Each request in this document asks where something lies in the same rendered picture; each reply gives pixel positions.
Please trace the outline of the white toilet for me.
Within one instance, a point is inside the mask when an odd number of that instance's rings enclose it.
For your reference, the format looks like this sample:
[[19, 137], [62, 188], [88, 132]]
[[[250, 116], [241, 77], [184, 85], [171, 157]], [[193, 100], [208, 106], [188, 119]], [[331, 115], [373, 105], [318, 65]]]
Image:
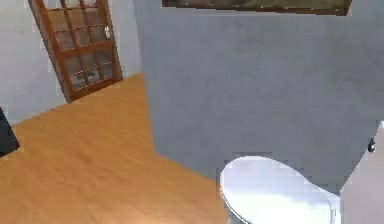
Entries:
[[384, 224], [384, 120], [338, 194], [263, 156], [227, 163], [219, 186], [228, 224]]

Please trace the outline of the brown glazed wooden door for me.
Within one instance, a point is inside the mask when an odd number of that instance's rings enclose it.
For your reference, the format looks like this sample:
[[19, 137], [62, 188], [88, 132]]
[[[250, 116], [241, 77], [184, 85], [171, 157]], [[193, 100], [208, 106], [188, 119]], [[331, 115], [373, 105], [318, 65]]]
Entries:
[[108, 0], [28, 3], [68, 103], [123, 79]]

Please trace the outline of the black box-shaped object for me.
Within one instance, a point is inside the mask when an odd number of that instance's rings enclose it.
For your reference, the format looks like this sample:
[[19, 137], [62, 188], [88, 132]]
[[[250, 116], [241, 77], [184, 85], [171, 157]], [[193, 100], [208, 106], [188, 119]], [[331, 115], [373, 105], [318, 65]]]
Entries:
[[0, 158], [16, 151], [20, 143], [9, 124], [4, 111], [0, 107]]

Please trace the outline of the brown framed wall picture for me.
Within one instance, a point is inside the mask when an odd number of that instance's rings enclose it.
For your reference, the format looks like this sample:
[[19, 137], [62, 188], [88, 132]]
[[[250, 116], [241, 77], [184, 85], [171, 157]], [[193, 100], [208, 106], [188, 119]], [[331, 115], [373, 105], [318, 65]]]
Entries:
[[162, 7], [346, 16], [352, 0], [161, 0]]

